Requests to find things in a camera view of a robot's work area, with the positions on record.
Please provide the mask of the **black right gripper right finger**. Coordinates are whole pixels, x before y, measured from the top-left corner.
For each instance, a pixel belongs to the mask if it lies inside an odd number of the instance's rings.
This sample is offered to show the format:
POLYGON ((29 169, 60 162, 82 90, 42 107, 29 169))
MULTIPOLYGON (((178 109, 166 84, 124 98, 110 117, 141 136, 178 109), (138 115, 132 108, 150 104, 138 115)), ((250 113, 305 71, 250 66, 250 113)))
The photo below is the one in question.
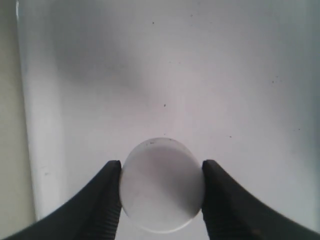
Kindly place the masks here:
POLYGON ((205 197, 203 220, 211 240, 318 240, 310 230, 273 210, 239 183, 216 161, 202 163, 205 197))

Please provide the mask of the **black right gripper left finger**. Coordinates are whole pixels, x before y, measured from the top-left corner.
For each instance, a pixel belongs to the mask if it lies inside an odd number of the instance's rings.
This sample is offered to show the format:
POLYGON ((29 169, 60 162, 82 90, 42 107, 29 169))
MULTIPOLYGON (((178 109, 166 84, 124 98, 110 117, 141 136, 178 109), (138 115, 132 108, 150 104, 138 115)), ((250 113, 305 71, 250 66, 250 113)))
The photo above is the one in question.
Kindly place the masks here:
POLYGON ((9 240, 114 240, 121 215, 121 163, 108 161, 61 207, 9 240))

